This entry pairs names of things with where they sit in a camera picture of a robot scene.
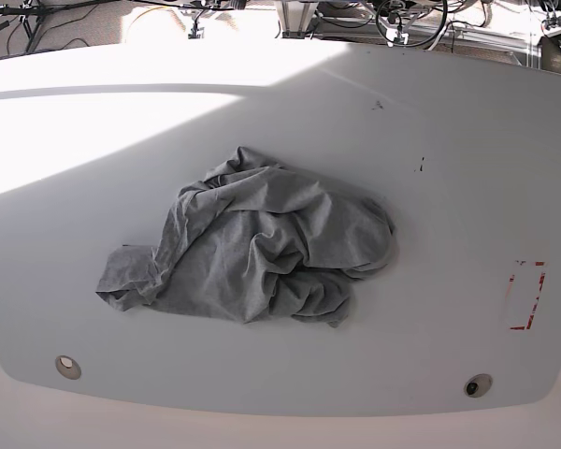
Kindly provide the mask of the black tripod stand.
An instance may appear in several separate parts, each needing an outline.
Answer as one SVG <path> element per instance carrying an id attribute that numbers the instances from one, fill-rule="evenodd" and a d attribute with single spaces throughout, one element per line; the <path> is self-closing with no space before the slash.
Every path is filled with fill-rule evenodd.
<path id="1" fill-rule="evenodd" d="M 24 54 L 31 54 L 36 50 L 41 38 L 40 30 L 51 16 L 72 10 L 90 7 L 95 9 L 102 5 L 111 4 L 108 0 L 80 1 L 70 4 L 46 4 L 43 1 L 21 1 L 17 7 L 8 4 L 0 4 L 0 17 L 14 19 L 22 27 L 27 37 Z"/>

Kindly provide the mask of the right round table hole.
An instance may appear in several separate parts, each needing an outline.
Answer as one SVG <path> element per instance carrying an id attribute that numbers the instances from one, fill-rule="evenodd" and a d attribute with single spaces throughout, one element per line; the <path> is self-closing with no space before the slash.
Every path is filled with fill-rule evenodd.
<path id="1" fill-rule="evenodd" d="M 490 374 L 477 374 L 466 382 L 464 393 L 469 398 L 481 398 L 491 389 L 492 385 L 493 378 Z"/>

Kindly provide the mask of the left round table hole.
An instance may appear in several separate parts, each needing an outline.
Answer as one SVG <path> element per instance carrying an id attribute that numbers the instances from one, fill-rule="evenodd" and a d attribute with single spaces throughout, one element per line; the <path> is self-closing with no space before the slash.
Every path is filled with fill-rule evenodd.
<path id="1" fill-rule="evenodd" d="M 55 368 L 68 380 L 78 380 L 81 377 L 80 365 L 71 357 L 58 355 L 55 358 Z"/>

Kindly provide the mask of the red tape rectangle marking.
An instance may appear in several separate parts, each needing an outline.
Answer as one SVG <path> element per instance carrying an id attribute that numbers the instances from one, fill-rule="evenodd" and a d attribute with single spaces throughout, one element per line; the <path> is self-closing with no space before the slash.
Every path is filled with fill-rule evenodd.
<path id="1" fill-rule="evenodd" d="M 532 327 L 546 277 L 544 261 L 516 260 L 505 295 L 506 328 L 525 331 Z"/>

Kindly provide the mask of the round table hole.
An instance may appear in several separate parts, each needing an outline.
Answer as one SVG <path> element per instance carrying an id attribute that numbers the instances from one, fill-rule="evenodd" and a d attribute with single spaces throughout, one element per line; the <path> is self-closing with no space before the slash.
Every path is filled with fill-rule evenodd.
<path id="1" fill-rule="evenodd" d="M 466 382 L 464 393 L 469 398 L 481 398 L 491 389 L 492 385 L 493 378 L 490 374 L 477 374 Z"/>
<path id="2" fill-rule="evenodd" d="M 58 355 L 55 358 L 55 368 L 68 380 L 78 380 L 81 377 L 80 365 L 71 357 Z"/>

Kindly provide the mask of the aluminium frame post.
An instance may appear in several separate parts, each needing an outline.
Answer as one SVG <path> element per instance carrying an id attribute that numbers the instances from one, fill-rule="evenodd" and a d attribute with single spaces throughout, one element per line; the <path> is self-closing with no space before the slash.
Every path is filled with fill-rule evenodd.
<path id="1" fill-rule="evenodd" d="M 280 35 L 304 38 L 318 6 L 317 1 L 274 1 L 280 22 Z"/>

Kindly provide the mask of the grey T-shirt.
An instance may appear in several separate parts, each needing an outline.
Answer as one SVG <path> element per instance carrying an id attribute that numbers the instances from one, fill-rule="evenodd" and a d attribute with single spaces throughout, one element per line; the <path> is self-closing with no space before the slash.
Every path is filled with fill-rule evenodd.
<path id="1" fill-rule="evenodd" d="M 108 257 L 96 294 L 116 311 L 336 327 L 394 246 L 373 199 L 241 147 L 180 190 L 158 245 Z"/>

